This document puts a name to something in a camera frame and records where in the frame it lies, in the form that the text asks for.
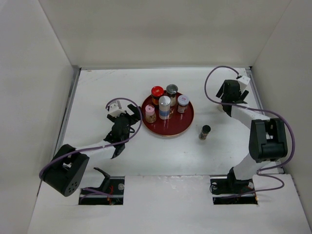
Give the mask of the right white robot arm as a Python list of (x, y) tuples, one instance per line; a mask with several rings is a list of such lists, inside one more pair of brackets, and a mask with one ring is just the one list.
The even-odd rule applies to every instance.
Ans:
[(231, 193), (248, 186), (259, 169), (288, 153), (283, 120), (251, 110), (244, 101), (249, 93), (246, 87), (241, 81), (227, 79), (216, 94), (221, 99), (223, 111), (250, 130), (248, 154), (227, 174), (225, 186)]

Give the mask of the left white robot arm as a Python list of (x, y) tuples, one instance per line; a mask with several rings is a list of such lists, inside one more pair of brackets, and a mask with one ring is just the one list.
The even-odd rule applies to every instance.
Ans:
[(127, 107), (132, 114), (121, 109), (118, 99), (108, 103), (107, 118), (113, 126), (104, 140), (80, 149), (69, 144), (62, 145), (52, 160), (40, 171), (39, 178), (64, 197), (72, 195), (78, 189), (87, 169), (90, 160), (88, 154), (114, 159), (125, 149), (125, 144), (138, 133), (132, 126), (136, 123), (142, 125), (141, 107), (134, 102)]

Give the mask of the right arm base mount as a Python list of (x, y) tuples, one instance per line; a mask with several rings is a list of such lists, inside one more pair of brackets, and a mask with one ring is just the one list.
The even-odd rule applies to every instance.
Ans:
[(257, 205), (255, 194), (244, 194), (254, 191), (254, 183), (252, 179), (231, 185), (227, 178), (211, 178), (210, 192), (213, 194), (214, 205)]

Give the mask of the black top grinder bottle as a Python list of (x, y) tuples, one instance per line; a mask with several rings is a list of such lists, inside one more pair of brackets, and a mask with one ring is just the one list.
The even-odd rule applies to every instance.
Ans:
[(171, 107), (176, 105), (176, 95), (178, 92), (178, 87), (175, 84), (169, 84), (166, 87), (166, 94), (171, 100)]

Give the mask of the red lid chili sauce jar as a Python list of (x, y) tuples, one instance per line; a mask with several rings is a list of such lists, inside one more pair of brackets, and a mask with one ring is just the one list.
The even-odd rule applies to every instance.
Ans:
[(159, 99), (161, 96), (164, 95), (164, 90), (161, 86), (154, 86), (151, 89), (151, 97), (152, 97), (152, 104), (156, 107), (159, 106)]

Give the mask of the silver lid tall jar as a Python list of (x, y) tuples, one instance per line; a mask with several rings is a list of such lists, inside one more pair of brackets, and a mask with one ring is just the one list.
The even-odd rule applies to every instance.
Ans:
[(161, 96), (158, 101), (159, 105), (159, 117), (162, 120), (166, 120), (170, 115), (171, 99), (168, 96)]

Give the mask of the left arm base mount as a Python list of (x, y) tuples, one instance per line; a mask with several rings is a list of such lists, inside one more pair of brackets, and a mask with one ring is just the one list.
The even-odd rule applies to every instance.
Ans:
[(125, 177), (110, 176), (98, 167), (94, 170), (101, 173), (103, 180), (95, 187), (84, 186), (80, 190), (78, 205), (123, 205)]

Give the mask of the pink lid spice shaker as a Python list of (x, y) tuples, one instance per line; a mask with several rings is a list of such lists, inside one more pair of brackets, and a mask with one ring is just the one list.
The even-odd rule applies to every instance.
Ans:
[(148, 123), (154, 123), (156, 121), (156, 113), (153, 105), (145, 106), (145, 120)]

